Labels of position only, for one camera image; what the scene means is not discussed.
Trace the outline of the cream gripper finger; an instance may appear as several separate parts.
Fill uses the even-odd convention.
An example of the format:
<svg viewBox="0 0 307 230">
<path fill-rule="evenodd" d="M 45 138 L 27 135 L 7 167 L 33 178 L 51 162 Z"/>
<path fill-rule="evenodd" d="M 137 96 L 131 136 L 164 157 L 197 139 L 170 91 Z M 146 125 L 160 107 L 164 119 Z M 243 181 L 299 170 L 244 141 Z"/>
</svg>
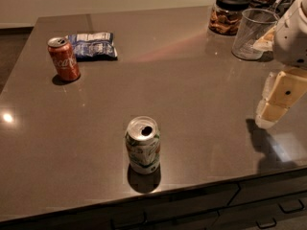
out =
<svg viewBox="0 0 307 230">
<path fill-rule="evenodd" d="M 273 127 L 306 93 L 306 70 L 284 68 L 279 73 L 270 72 L 256 108 L 255 124 L 263 129 Z"/>
<path fill-rule="evenodd" d="M 267 52 L 272 50 L 275 26 L 266 31 L 260 38 L 258 38 L 252 45 L 255 50 Z"/>
</svg>

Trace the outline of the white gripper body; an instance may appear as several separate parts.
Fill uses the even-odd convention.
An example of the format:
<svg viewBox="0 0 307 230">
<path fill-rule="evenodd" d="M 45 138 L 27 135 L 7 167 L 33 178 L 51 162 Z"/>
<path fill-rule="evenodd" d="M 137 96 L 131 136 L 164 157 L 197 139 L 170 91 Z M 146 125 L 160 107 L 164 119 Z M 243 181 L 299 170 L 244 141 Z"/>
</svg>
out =
<svg viewBox="0 0 307 230">
<path fill-rule="evenodd" d="M 272 50 L 283 64 L 307 67 L 307 0 L 295 0 L 279 19 Z"/>
</svg>

